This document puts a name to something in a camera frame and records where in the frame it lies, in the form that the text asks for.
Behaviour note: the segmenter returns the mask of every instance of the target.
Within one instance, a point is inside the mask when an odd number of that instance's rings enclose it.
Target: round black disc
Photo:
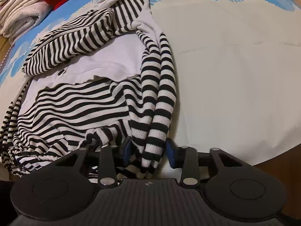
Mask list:
[[[11,190],[11,201],[25,216],[54,221],[82,211],[93,195],[86,177],[69,167],[53,167],[19,179]]]
[[[254,167],[224,167],[205,185],[205,197],[219,213],[240,221],[275,216],[285,203],[285,190],[275,178]]]

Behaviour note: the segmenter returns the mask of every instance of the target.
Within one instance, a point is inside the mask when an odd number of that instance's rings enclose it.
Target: bed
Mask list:
[[[0,116],[28,81],[21,67],[49,31],[98,0],[70,0],[11,48],[0,74]],[[252,164],[301,143],[301,9],[293,0],[149,0],[176,66],[169,136],[199,152],[219,147]],[[177,177],[166,160],[155,174]]]

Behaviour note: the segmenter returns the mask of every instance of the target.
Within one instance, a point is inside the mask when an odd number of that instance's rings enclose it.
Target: metal screw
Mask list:
[[[146,182],[145,185],[146,185],[146,186],[152,186],[153,183],[149,181],[149,182]]]
[[[186,185],[196,185],[198,181],[193,177],[187,177],[186,179],[183,180],[183,183]]]
[[[115,179],[111,177],[104,177],[100,180],[100,183],[102,185],[112,185],[113,183],[115,183]]]

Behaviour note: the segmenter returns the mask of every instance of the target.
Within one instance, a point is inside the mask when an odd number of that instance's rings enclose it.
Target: ridged black surface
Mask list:
[[[278,220],[237,222],[213,211],[198,191],[184,189],[174,179],[127,180],[101,190],[83,212],[55,222],[19,216],[13,226],[283,226]]]

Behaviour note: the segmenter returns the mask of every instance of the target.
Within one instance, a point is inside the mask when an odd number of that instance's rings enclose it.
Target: black and white striped garment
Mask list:
[[[128,167],[116,168],[118,179],[153,174],[161,159],[176,101],[171,50],[164,33],[156,44],[132,27],[147,0],[118,0],[112,7],[89,11],[50,32],[33,48],[24,72],[39,74],[77,54],[101,47],[110,38],[136,30],[145,45],[141,75],[122,82],[99,78],[82,84],[59,84],[38,92],[34,105],[18,115],[11,106],[1,128],[2,162],[14,174],[25,174],[80,146],[120,145],[132,136],[136,149]],[[97,177],[95,167],[89,178]]]

